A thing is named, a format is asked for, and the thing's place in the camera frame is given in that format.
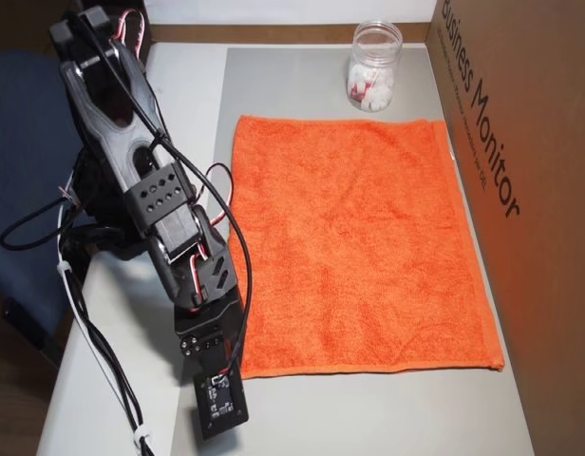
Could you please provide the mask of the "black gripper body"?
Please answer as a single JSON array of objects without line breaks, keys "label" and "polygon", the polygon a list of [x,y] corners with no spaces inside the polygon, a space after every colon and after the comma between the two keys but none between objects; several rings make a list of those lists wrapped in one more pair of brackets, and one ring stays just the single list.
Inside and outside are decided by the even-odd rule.
[{"label": "black gripper body", "polygon": [[242,317],[238,287],[197,312],[177,306],[174,328],[182,354],[194,359],[205,375],[221,373],[230,361]]}]

